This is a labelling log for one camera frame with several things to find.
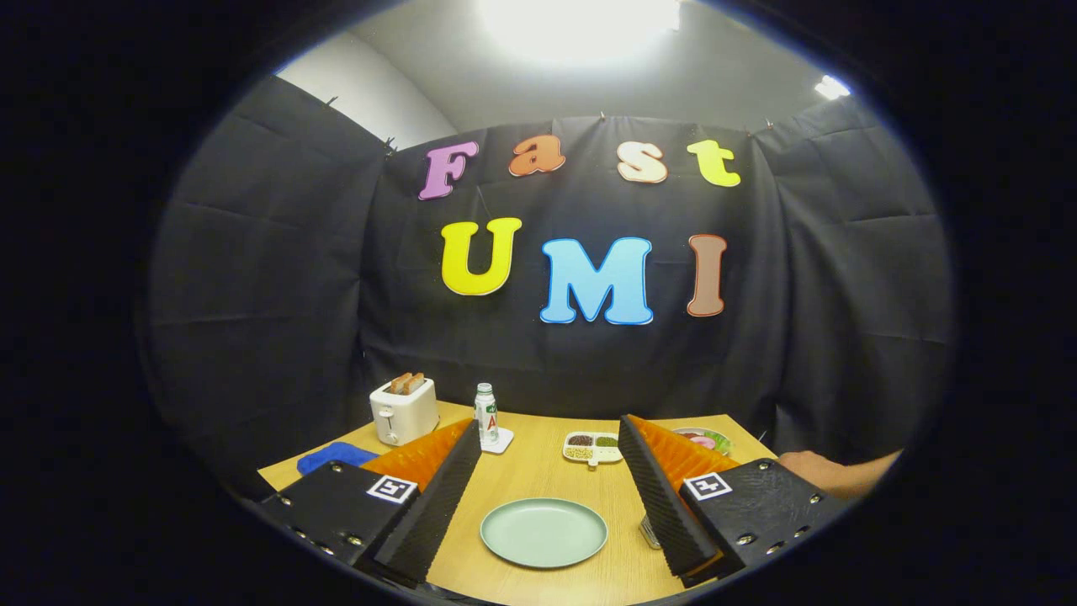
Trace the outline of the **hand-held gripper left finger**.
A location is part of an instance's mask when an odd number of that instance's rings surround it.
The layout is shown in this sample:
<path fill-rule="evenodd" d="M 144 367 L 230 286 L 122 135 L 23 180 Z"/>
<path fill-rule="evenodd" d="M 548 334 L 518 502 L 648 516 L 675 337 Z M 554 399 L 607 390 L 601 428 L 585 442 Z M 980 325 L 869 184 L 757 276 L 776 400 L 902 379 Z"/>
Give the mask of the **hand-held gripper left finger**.
<path fill-rule="evenodd" d="M 257 512 L 320 555 L 414 589 L 426 581 L 480 454 L 480 425 L 462 419 L 362 465 L 327 459 Z"/>

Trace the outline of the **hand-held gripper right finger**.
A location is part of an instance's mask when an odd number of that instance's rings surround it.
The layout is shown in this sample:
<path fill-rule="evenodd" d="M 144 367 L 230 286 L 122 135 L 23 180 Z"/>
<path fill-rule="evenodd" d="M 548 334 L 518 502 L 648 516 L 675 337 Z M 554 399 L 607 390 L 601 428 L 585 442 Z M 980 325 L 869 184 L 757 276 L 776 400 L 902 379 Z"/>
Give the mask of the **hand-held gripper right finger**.
<path fill-rule="evenodd" d="M 666 564 L 688 589 L 777 560 L 850 507 L 775 459 L 735 463 L 641 417 L 620 418 L 618 446 Z"/>

